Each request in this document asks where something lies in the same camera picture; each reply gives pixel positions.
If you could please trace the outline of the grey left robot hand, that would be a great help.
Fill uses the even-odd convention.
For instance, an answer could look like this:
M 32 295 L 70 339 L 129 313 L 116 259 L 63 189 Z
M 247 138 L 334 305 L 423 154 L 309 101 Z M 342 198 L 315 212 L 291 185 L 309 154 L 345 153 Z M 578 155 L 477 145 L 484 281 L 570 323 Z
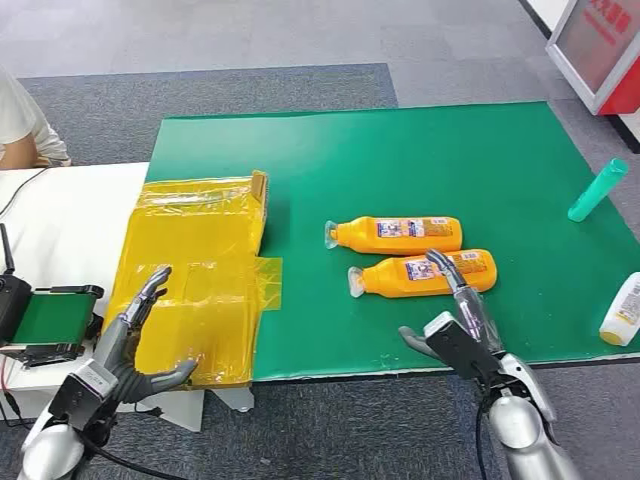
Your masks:
M 156 374 L 144 374 L 135 367 L 142 328 L 156 301 L 167 292 L 164 284 L 171 273 L 170 266 L 158 268 L 101 334 L 93 359 L 115 377 L 110 401 L 133 404 L 177 388 L 187 382 L 198 366 L 197 361 L 187 359 L 173 370 Z

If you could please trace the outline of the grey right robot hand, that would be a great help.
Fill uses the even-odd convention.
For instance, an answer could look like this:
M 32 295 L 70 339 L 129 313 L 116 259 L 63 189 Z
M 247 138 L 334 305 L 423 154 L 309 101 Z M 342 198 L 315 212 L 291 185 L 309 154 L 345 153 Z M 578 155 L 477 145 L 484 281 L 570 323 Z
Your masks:
M 425 325 L 421 335 L 406 326 L 399 328 L 399 335 L 408 347 L 451 367 L 461 377 L 497 370 L 505 349 L 482 297 L 445 254 L 429 249 L 426 257 L 445 276 L 457 314 L 443 311 Z

